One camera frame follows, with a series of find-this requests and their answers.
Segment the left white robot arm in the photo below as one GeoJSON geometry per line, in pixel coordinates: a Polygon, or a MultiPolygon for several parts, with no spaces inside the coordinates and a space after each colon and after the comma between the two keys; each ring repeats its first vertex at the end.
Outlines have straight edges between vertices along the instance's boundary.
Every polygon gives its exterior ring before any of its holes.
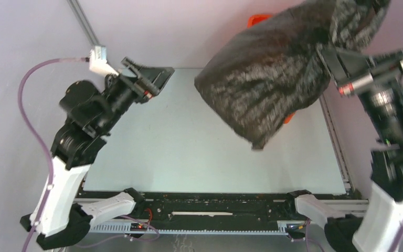
{"type": "Polygon", "coordinates": [[[104,76],[105,89],[99,91],[88,80],[68,87],[59,102],[67,117],[51,148],[34,132],[47,159],[48,177],[37,207],[20,223],[30,234],[37,234],[36,242],[45,251],[76,245],[90,229],[113,218],[143,216],[145,198],[133,188],[94,203],[76,203],[75,197],[115,124],[132,104],[159,95],[175,71],[124,58],[122,64],[132,73],[126,76],[105,60],[86,57],[81,61],[104,76]]]}

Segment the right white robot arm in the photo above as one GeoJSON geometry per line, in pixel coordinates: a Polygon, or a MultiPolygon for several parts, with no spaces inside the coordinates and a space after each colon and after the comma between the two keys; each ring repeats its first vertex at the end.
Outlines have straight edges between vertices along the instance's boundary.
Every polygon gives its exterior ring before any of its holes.
{"type": "Polygon", "coordinates": [[[372,151],[372,191],[364,217],[335,210],[308,191],[291,192],[284,212],[321,226],[335,251],[397,251],[403,239],[403,51],[317,52],[340,95],[359,98],[386,148],[372,151]]]}

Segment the black plastic trash bag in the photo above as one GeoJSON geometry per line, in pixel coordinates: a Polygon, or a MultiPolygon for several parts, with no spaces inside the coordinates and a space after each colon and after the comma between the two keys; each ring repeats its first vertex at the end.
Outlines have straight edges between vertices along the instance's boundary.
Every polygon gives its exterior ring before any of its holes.
{"type": "Polygon", "coordinates": [[[389,7],[390,1],[302,1],[235,35],[194,86],[235,134],[262,150],[289,115],[328,87],[317,51],[364,50],[389,7]]]}

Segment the orange plastic trash bin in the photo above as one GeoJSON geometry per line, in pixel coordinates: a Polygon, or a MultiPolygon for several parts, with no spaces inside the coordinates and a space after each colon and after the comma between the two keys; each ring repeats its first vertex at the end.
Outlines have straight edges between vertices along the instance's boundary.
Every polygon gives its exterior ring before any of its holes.
{"type": "MultiPolygon", "coordinates": [[[[258,23],[260,23],[262,21],[265,21],[265,20],[271,18],[272,16],[273,16],[272,14],[254,14],[254,15],[252,15],[252,16],[250,16],[248,18],[247,28],[250,28],[250,27],[252,27],[252,26],[254,26],[254,25],[256,25],[256,24],[258,24],[258,23]]],[[[292,120],[294,115],[295,115],[295,113],[291,113],[290,115],[288,115],[285,118],[283,123],[288,124],[292,120]]]]}

